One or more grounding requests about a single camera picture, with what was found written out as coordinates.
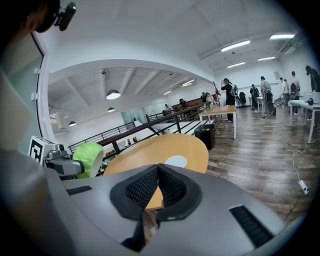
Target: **railing post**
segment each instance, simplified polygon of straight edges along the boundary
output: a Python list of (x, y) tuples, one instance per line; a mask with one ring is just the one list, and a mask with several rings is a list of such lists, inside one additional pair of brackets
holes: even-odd
[(178, 128), (178, 133), (181, 133), (181, 129), (180, 129), (180, 124), (179, 124), (178, 116), (176, 115), (174, 118), (175, 118), (176, 127)]
[(120, 154), (120, 149), (119, 149), (119, 147), (118, 147), (117, 142), (116, 142), (116, 141), (113, 141), (113, 142), (112, 142), (112, 145), (113, 145), (113, 148), (114, 148), (116, 154), (117, 154), (117, 155)]

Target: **power strip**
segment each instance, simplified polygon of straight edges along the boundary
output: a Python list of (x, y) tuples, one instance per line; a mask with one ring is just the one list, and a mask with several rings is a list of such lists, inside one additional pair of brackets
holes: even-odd
[(302, 192), (306, 195), (309, 192), (309, 189), (307, 188), (305, 182), (303, 180), (300, 180), (298, 182), (300, 189), (302, 190)]

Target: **trash can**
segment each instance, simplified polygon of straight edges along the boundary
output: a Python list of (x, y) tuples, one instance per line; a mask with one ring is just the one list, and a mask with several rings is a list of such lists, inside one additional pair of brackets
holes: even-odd
[(194, 130), (194, 136), (200, 139), (208, 150), (216, 143), (215, 124), (201, 124)]

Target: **black cap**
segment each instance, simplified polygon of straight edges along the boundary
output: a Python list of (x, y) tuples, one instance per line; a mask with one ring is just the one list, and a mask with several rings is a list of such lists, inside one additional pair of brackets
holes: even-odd
[(37, 27), (35, 31), (43, 33), (51, 28), (57, 19), (57, 15), (60, 9), (60, 0), (50, 0), (47, 5), (48, 11), (44, 18), (43, 23)]

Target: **black slot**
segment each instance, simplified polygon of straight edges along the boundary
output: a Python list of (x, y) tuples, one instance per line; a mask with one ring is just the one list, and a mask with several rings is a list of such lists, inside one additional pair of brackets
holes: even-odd
[(256, 248), (264, 245), (273, 238), (273, 235), (245, 206), (237, 206), (229, 209), (229, 211)]
[(75, 188), (70, 188), (70, 189), (67, 189), (67, 193), (72, 196), (72, 195), (75, 195), (75, 194), (79, 194), (79, 193), (82, 193), (82, 192), (86, 192), (86, 191), (89, 191), (89, 190), (92, 190), (92, 187), (88, 186), (88, 185), (85, 185), (85, 186), (78, 186), (78, 187), (75, 187)]

